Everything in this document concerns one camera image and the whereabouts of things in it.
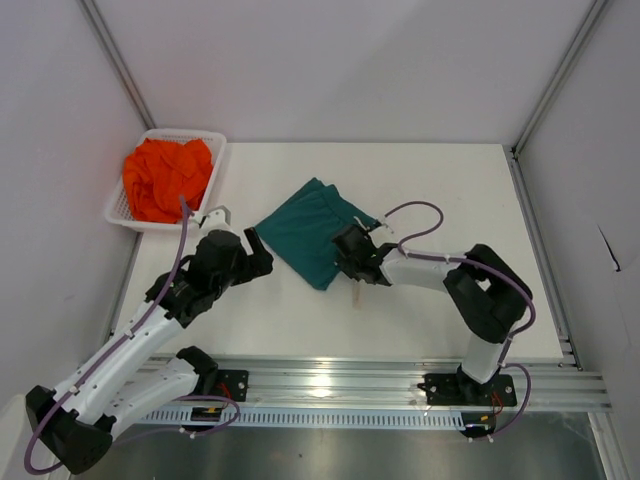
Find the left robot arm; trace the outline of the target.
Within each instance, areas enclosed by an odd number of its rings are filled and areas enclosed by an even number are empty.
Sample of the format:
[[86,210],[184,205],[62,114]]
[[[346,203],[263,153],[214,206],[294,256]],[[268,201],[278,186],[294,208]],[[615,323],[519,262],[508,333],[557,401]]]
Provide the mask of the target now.
[[36,385],[26,394],[32,429],[24,454],[26,471],[44,475],[64,467],[72,474],[84,473],[139,418],[173,400],[212,397],[218,365],[197,347],[181,349],[145,381],[129,380],[227,289],[272,270],[273,257],[253,228],[241,235],[212,229],[194,254],[178,252],[134,316],[87,362],[55,387]]

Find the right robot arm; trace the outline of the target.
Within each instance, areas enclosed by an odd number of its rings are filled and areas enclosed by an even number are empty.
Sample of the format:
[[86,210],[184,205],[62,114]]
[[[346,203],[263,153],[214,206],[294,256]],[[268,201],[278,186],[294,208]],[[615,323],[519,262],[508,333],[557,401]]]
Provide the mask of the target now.
[[448,404],[477,404],[499,390],[513,339],[533,325],[536,309],[530,288],[492,248],[476,244],[460,255],[415,251],[376,242],[371,230],[357,225],[345,227],[332,243],[337,266],[353,280],[449,295],[471,338],[456,372],[438,377],[454,382],[458,398],[447,396]]

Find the orange shorts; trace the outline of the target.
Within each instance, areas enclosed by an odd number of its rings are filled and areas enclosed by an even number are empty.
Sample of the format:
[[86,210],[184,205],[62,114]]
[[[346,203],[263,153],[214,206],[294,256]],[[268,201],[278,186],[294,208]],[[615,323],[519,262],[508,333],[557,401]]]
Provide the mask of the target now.
[[144,140],[126,157],[122,171],[131,215],[142,222],[180,221],[181,203],[198,209],[213,171],[212,153],[200,139]]

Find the green shorts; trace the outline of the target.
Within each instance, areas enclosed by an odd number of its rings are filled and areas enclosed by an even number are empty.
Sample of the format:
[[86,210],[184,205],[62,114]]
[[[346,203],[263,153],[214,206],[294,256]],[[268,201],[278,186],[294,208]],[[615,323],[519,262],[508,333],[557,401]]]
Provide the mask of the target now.
[[380,222],[344,199],[335,185],[312,178],[255,229],[310,287],[324,292],[340,273],[332,239],[356,224],[373,229]]

